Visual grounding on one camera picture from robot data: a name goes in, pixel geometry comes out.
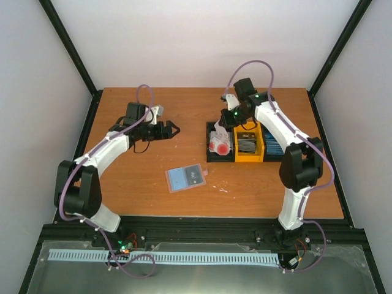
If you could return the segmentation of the dark card stack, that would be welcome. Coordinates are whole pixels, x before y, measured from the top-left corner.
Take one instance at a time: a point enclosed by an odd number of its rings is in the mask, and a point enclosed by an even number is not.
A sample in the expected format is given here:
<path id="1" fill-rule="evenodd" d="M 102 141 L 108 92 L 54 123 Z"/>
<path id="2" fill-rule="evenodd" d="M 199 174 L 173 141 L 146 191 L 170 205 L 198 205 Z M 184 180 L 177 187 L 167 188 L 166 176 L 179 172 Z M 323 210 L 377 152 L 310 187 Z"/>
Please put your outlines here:
<path id="1" fill-rule="evenodd" d="M 253 132 L 237 133 L 238 151 L 241 153 L 254 154 L 257 149 L 257 137 Z"/>

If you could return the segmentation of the white card stack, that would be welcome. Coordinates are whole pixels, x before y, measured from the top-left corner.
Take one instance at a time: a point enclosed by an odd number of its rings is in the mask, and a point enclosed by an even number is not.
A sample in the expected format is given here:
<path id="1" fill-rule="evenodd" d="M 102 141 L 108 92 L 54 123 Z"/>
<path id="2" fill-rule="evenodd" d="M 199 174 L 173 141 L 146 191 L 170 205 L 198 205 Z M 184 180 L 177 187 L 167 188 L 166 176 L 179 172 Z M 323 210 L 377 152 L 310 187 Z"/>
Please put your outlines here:
<path id="1" fill-rule="evenodd" d="M 212 153 L 216 153 L 219 156 L 226 156 L 232 150 L 232 141 L 230 134 L 228 138 L 222 138 L 217 134 L 216 131 L 209 133 L 208 150 Z"/>

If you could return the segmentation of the blue card stack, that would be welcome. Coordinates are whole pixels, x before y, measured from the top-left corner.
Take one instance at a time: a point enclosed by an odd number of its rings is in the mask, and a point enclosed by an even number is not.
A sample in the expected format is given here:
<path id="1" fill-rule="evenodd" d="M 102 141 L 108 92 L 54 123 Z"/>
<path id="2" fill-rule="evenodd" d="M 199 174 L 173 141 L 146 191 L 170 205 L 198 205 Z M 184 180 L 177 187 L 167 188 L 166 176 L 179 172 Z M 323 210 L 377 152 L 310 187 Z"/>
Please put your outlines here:
<path id="1" fill-rule="evenodd" d="M 266 154 L 270 156 L 282 156 L 284 154 L 280 144 L 268 132 L 265 132 Z"/>

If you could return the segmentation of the pink card holder wallet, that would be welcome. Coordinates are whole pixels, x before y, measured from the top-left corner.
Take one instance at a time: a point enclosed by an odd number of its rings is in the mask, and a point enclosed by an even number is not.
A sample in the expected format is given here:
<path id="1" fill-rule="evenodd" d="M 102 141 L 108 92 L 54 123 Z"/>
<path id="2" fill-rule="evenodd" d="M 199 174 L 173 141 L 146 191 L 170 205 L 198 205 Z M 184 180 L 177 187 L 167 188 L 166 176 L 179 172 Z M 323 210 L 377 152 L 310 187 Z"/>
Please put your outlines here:
<path id="1" fill-rule="evenodd" d="M 206 184 L 205 178 L 208 175 L 207 169 L 202 169 L 202 166 L 200 164 L 194 164 L 194 165 L 200 166 L 200 168 L 202 170 L 204 183 L 198 184 L 196 186 L 189 186 L 188 185 L 187 179 L 186 179 L 186 174 L 185 174 L 185 168 L 188 166 L 191 166 L 191 165 L 188 165 L 185 167 L 173 168 L 173 169 L 167 170 L 165 172 L 169 193 L 175 193 L 175 192 L 179 192 L 182 190 L 188 190 L 188 189 L 192 189 L 192 188 L 195 188 L 198 186 L 204 186 Z"/>

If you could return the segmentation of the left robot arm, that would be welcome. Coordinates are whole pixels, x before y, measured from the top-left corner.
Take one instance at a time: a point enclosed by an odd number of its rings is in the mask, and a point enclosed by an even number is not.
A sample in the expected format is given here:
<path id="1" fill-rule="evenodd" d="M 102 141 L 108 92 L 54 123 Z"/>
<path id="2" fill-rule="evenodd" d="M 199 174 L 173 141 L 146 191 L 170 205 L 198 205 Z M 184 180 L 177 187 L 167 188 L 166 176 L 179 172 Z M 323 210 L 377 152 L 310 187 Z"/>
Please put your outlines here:
<path id="1" fill-rule="evenodd" d="M 136 142 L 168 140 L 179 134 L 180 128 L 172 121 L 159 120 L 163 110 L 160 105 L 128 103 L 126 114 L 95 147 L 73 161 L 59 164 L 54 203 L 63 220 L 86 222 L 95 230 L 106 231 L 107 241 L 116 247 L 127 241 L 127 230 L 119 226 L 120 216 L 103 203 L 100 177 Z"/>

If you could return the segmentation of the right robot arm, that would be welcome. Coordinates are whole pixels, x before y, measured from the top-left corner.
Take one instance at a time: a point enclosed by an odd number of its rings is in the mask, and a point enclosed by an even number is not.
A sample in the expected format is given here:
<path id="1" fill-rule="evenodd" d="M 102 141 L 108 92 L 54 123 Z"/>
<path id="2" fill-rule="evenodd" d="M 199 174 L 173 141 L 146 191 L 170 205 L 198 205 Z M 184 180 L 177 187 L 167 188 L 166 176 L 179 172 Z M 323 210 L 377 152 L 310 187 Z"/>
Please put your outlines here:
<path id="1" fill-rule="evenodd" d="M 258 92 L 250 78 L 234 84 L 235 93 L 224 92 L 221 99 L 227 106 L 221 111 L 219 125 L 234 128 L 248 119 L 260 123 L 276 139 L 284 155 L 279 177 L 285 187 L 284 200 L 278 216 L 275 239 L 295 239 L 304 224 L 304 210 L 311 189 L 323 175 L 323 143 L 311 138 L 284 114 L 269 91 Z"/>

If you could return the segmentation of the yellow bin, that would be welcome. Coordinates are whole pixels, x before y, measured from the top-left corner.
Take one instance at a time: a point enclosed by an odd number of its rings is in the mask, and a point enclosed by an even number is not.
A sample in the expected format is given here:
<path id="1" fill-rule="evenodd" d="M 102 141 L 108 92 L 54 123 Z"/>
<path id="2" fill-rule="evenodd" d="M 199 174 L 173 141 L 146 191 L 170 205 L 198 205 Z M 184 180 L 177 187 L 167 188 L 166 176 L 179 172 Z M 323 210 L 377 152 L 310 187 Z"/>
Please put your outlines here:
<path id="1" fill-rule="evenodd" d="M 259 122 L 247 122 L 234 128 L 235 162 L 263 162 L 265 144 Z"/>

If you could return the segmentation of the black bin left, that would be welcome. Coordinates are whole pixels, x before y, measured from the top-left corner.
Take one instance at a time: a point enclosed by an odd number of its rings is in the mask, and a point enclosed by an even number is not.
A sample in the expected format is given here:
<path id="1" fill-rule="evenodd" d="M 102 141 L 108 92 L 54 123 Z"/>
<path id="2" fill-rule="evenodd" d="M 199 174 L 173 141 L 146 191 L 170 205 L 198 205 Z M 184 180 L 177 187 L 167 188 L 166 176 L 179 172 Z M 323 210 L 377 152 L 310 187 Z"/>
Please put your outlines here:
<path id="1" fill-rule="evenodd" d="M 206 161 L 234 162 L 235 143 L 233 129 L 226 129 L 227 137 L 222 138 L 215 129 L 214 122 L 206 123 Z"/>

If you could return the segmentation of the black bin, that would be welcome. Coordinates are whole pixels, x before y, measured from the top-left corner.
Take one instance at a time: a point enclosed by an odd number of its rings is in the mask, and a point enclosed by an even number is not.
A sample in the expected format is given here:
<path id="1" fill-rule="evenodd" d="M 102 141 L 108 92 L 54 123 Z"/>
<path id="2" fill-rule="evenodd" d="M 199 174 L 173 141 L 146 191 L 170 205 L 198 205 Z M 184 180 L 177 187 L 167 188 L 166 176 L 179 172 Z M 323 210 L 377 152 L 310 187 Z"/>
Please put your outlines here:
<path id="1" fill-rule="evenodd" d="M 235 143 L 233 129 L 226 129 L 227 137 L 222 138 L 215 129 L 214 122 L 206 123 L 206 161 L 234 162 Z"/>
<path id="2" fill-rule="evenodd" d="M 272 136 L 270 131 L 262 126 L 262 135 L 264 143 L 264 162 L 280 162 L 284 156 L 284 152 L 277 142 L 277 140 Z"/>

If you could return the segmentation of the black bin right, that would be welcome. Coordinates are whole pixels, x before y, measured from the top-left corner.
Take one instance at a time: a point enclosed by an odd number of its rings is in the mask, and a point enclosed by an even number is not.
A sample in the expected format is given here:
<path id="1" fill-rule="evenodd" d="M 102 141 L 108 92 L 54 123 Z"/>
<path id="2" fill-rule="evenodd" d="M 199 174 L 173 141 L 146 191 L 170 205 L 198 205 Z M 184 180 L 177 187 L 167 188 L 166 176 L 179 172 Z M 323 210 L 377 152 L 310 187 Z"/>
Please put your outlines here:
<path id="1" fill-rule="evenodd" d="M 270 131 L 262 126 L 262 135 L 264 143 L 264 162 L 280 162 L 284 156 L 284 152 L 277 142 L 277 140 L 272 136 Z"/>

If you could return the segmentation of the small electronics board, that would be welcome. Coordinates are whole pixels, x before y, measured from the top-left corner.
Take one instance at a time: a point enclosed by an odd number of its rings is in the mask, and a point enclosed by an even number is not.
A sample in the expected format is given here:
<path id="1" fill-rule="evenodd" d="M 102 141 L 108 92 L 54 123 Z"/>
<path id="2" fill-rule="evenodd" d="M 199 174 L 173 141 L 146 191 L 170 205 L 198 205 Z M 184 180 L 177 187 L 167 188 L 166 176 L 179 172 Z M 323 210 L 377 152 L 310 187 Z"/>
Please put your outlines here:
<path id="1" fill-rule="evenodd" d="M 127 239 L 125 241 L 119 242 L 119 251 L 121 254 L 129 254 L 132 251 L 135 251 L 138 247 L 137 240 Z"/>

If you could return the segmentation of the black aluminium rail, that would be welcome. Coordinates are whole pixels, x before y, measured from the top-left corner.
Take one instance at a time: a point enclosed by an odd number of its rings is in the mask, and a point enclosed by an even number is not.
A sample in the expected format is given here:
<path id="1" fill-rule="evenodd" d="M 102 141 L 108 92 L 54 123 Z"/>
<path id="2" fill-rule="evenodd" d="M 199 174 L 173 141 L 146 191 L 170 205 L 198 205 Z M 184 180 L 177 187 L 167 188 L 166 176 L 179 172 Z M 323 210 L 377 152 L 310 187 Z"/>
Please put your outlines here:
<path id="1" fill-rule="evenodd" d="M 290 251 L 295 246 L 360 245 L 370 248 L 363 229 L 346 220 L 319 220 L 295 233 L 284 234 L 275 219 L 199 217 L 124 217 L 117 232 L 108 233 L 111 245 L 137 241 L 139 249 L 159 243 L 229 243 L 258 250 Z"/>

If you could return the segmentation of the left black frame post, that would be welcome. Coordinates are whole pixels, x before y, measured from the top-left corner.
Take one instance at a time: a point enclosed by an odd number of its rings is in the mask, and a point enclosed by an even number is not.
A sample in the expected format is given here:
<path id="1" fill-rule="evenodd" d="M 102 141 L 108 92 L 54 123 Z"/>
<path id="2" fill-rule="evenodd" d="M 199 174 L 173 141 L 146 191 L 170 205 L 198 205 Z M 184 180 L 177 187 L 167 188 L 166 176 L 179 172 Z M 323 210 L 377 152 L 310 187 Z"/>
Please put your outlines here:
<path id="1" fill-rule="evenodd" d="M 50 0 L 39 0 L 43 11 L 49 19 L 53 29 L 56 31 L 62 45 L 64 46 L 67 54 L 71 58 L 79 76 L 83 80 L 88 92 L 94 100 L 100 99 L 100 91 L 96 88 L 88 70 L 82 61 L 66 27 L 64 26 L 61 17 L 59 16 L 55 6 Z"/>

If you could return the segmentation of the black frame post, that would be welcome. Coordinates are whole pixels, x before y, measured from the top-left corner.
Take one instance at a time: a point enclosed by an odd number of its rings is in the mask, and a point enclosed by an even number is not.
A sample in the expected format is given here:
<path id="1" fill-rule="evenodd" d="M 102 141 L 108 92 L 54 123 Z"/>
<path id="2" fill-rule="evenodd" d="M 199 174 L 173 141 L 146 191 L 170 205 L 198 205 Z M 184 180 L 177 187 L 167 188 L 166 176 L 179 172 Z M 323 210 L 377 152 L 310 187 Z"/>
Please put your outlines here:
<path id="1" fill-rule="evenodd" d="M 320 72 L 318 73 L 315 81 L 313 82 L 310 90 L 308 90 L 309 98 L 314 99 L 322 87 L 324 81 L 326 80 L 328 74 L 331 72 L 334 64 L 341 55 L 343 49 L 350 40 L 355 29 L 359 25 L 364 14 L 371 5 L 372 0 L 360 0 L 355 6 L 353 12 L 351 13 L 349 19 L 347 20 L 342 32 L 340 33 L 337 41 L 335 42 L 333 48 L 331 49 L 327 59 L 325 60 Z"/>
<path id="2" fill-rule="evenodd" d="M 50 0 L 39 0 L 43 11 L 49 19 L 53 29 L 56 31 L 62 45 L 64 46 L 67 54 L 71 58 L 79 76 L 83 80 L 88 92 L 94 100 L 100 99 L 100 91 L 96 88 L 88 70 L 82 61 L 66 27 L 64 26 L 61 17 L 59 16 L 55 6 Z"/>

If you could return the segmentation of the right black frame post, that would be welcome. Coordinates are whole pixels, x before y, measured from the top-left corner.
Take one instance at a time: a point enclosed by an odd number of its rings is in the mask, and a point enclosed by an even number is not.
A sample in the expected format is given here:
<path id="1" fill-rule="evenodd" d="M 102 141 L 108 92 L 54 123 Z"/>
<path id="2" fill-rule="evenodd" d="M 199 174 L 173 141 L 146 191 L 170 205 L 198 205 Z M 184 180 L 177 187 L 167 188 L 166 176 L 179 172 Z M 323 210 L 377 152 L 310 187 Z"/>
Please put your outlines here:
<path id="1" fill-rule="evenodd" d="M 355 6 L 353 12 L 351 13 L 349 19 L 347 20 L 342 32 L 340 33 L 337 41 L 335 42 L 333 48 L 331 49 L 327 59 L 325 60 L 320 72 L 318 73 L 315 81 L 313 82 L 310 90 L 308 90 L 309 98 L 314 99 L 322 87 L 324 81 L 326 80 L 328 74 L 331 72 L 334 64 L 341 55 L 343 49 L 350 40 L 355 29 L 359 25 L 364 14 L 371 5 L 372 0 L 360 0 Z"/>

